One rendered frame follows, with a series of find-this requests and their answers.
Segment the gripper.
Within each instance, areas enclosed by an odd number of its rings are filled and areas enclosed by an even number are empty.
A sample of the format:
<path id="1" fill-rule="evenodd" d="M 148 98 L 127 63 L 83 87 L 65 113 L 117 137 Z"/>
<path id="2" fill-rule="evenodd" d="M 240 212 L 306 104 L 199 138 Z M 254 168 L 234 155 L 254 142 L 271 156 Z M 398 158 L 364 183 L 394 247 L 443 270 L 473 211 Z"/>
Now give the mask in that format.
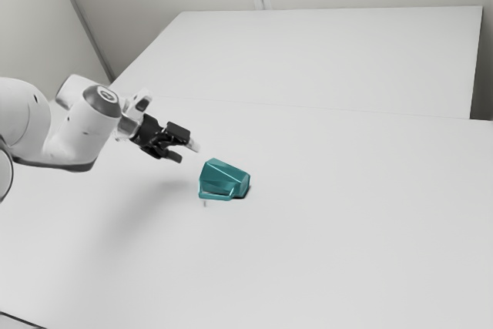
<path id="1" fill-rule="evenodd" d="M 164 143 L 156 141 L 157 136 L 163 131 Z M 171 150 L 175 146 L 184 146 L 195 153 L 200 151 L 200 144 L 192 138 L 191 132 L 173 122 L 168 122 L 163 128 L 154 117 L 144 114 L 141 125 L 136 134 L 130 138 L 144 153 L 155 159 L 167 159 L 175 163 L 181 163 L 183 157 Z"/>

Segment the teal faceted mug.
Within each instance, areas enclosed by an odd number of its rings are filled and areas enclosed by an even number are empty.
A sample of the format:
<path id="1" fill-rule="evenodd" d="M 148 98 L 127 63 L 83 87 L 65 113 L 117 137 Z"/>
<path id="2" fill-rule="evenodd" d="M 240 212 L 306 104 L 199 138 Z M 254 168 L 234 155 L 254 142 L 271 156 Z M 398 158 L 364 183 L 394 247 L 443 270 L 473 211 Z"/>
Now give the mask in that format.
<path id="1" fill-rule="evenodd" d="M 198 196 L 203 200 L 243 199 L 250 188 L 250 174 L 219 159 L 208 159 L 199 177 Z"/>

